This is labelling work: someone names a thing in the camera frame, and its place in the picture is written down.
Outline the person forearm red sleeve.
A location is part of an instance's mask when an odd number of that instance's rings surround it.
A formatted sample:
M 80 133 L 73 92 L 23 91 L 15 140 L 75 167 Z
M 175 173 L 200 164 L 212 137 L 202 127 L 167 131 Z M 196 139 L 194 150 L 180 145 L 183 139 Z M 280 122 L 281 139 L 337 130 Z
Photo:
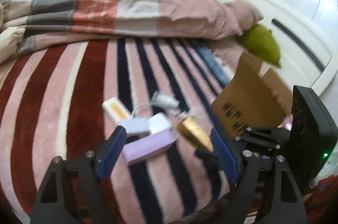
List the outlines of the person forearm red sleeve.
M 337 194 L 337 175 L 330 175 L 318 182 L 313 193 L 305 198 L 308 223 L 316 223 Z

